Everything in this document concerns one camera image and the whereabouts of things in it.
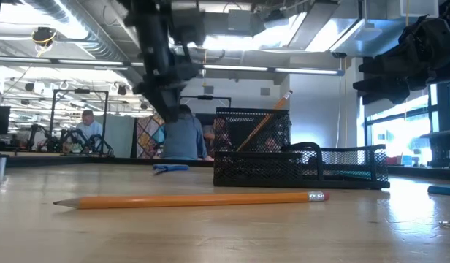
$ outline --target person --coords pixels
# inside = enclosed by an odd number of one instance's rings
[[[14,147],[14,148],[20,147],[20,140],[18,139],[18,136],[16,134],[13,134],[11,136],[11,140],[10,140],[9,144],[11,145],[11,147]]]
[[[84,110],[82,112],[82,122],[76,125],[76,129],[79,129],[88,140],[92,135],[102,135],[103,128],[100,123],[94,120],[94,112],[91,110]],[[100,141],[96,139],[95,147],[98,147]]]
[[[211,160],[207,155],[201,122],[188,105],[179,106],[178,120],[162,126],[164,132],[163,159]]]
[[[219,131],[218,137],[216,137],[216,130]],[[224,118],[215,118],[213,120],[213,125],[204,126],[202,131],[204,132],[204,139],[207,143],[207,152],[209,156],[214,157],[215,147],[225,150],[232,146]]]

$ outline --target mesh tray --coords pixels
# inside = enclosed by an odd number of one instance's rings
[[[290,145],[288,110],[217,108],[214,151],[235,151],[254,129],[267,118],[266,124],[241,151],[274,153]]]
[[[320,148],[312,142],[283,153],[216,152],[215,186],[388,188],[385,146]]]

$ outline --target pencil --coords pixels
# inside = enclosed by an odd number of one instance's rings
[[[283,95],[283,97],[281,99],[279,99],[279,101],[277,102],[277,104],[275,104],[274,106],[274,110],[279,110],[281,109],[286,102],[289,100],[291,94],[293,93],[293,91],[288,91],[287,93],[285,93],[285,95]],[[253,139],[253,137],[262,129],[262,127],[264,125],[266,125],[266,123],[271,119],[272,114],[268,114],[265,116],[264,119],[262,119],[262,121],[258,124],[258,126],[256,126],[256,128],[254,128],[254,130],[249,134],[248,138],[246,138],[246,140],[240,145],[240,147],[238,147],[237,151],[242,150],[246,144],[248,144],[248,142]]]
[[[322,191],[274,194],[203,194],[173,196],[100,196],[54,202],[54,205],[77,209],[182,207],[200,205],[252,205],[293,202],[322,202],[329,194]]]

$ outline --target yellow pencil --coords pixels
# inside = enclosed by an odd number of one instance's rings
[[[322,191],[274,194],[203,194],[178,196],[100,196],[54,202],[54,205],[77,209],[182,207],[200,205],[252,205],[293,202],[322,202],[329,194]]]

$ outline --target blue cloth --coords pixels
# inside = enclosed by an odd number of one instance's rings
[[[164,132],[164,159],[197,160],[206,158],[201,122],[191,115],[179,115],[174,123],[166,123],[161,129]]]
[[[156,174],[160,174],[171,171],[187,171],[189,166],[184,164],[154,164],[153,169],[156,171]]]

